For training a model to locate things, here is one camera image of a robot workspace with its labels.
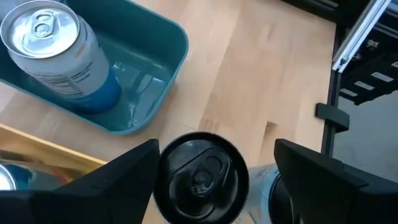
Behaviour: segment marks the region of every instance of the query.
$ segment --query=pull tab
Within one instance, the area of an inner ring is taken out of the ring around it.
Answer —
[[[51,11],[39,10],[32,15],[31,32],[37,38],[45,38],[53,33],[55,24],[55,16]]]
[[[214,148],[203,155],[190,174],[193,195],[206,197],[222,186],[227,178],[230,161],[224,151]]]

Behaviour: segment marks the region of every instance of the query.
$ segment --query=teal plastic bin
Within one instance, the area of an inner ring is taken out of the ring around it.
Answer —
[[[94,29],[122,86],[119,101],[100,114],[72,111],[46,86],[20,70],[0,45],[0,81],[103,128],[129,134],[148,125],[172,87],[188,52],[184,30],[127,0],[68,0]]]

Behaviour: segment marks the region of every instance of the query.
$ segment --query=black bracket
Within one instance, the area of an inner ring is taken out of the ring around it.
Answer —
[[[349,114],[332,105],[317,103],[315,116],[336,126],[336,133],[349,129]]]

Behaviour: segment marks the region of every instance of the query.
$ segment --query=metal can top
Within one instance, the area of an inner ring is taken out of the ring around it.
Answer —
[[[16,190],[16,183],[11,173],[0,164],[0,190]]]
[[[31,1],[15,7],[4,18],[4,45],[26,58],[49,58],[71,47],[80,31],[78,16],[55,1]]]
[[[154,198],[169,223],[232,223],[248,191],[244,159],[220,136],[186,134],[160,155]]]

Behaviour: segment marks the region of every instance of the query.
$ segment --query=wooden table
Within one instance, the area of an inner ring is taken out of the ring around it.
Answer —
[[[109,161],[150,138],[161,147],[191,131],[218,133],[248,166],[271,163],[275,138],[319,151],[335,25],[278,0],[137,0],[177,21],[190,50],[145,130],[112,136],[0,86],[0,123]]]

